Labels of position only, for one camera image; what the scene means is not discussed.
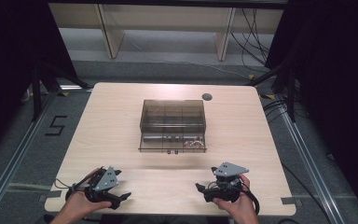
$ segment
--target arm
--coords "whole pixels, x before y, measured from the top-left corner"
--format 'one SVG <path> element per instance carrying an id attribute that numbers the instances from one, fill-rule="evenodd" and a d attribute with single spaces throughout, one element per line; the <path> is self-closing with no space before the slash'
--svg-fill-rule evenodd
<path id="1" fill-rule="evenodd" d="M 83 191 L 76 191 L 69 196 L 60 213 L 50 224 L 75 223 L 81 218 L 87 217 L 90 213 L 99 209 L 108 208 L 111 205 L 110 202 L 92 203 L 86 198 Z"/>
<path id="2" fill-rule="evenodd" d="M 250 188 L 250 181 L 246 176 L 240 175 L 242 182 Z M 219 209 L 226 210 L 238 224 L 257 224 L 257 215 L 252 200 L 241 192 L 240 198 L 234 203 L 226 202 L 219 198 L 214 198 L 213 202 Z"/>

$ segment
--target aluminum rail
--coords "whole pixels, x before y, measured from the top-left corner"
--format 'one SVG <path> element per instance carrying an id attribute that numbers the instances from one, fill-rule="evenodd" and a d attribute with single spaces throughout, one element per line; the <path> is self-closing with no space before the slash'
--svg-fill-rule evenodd
<path id="1" fill-rule="evenodd" d="M 45 102 L 42 105 L 42 113 L 40 116 L 31 123 L 30 127 L 28 128 L 26 134 L 22 138 L 19 146 L 17 147 L 16 151 L 14 152 L 13 156 L 10 159 L 5 171 L 0 176 L 0 202 L 7 190 L 7 186 L 9 185 L 10 181 L 13 179 L 14 175 L 16 174 L 17 170 L 20 167 L 20 164 L 28 151 L 29 146 L 32 144 L 34 137 L 37 133 L 37 130 L 40 127 L 40 124 L 43 122 L 46 111 L 48 107 L 51 105 L 51 102 L 55 99 L 56 93 L 49 93 Z"/>
<path id="2" fill-rule="evenodd" d="M 277 95 L 277 100 L 282 100 L 282 97 Z M 295 141 L 296 148 L 300 154 L 302 161 L 310 175 L 310 180 L 312 181 L 313 186 L 316 189 L 316 192 L 319 195 L 319 198 L 324 206 L 324 210 L 327 213 L 331 223 L 343 224 L 345 223 L 343 216 L 341 215 L 336 200 L 334 199 L 332 193 L 330 192 L 329 187 L 324 181 L 322 174 L 319 172 L 318 167 L 316 166 L 315 161 L 310 155 L 310 151 L 305 144 L 300 131 L 298 130 L 295 123 L 291 121 L 286 111 L 283 107 L 280 108 L 283 120 L 286 123 L 289 133 L 292 135 L 293 140 Z"/>

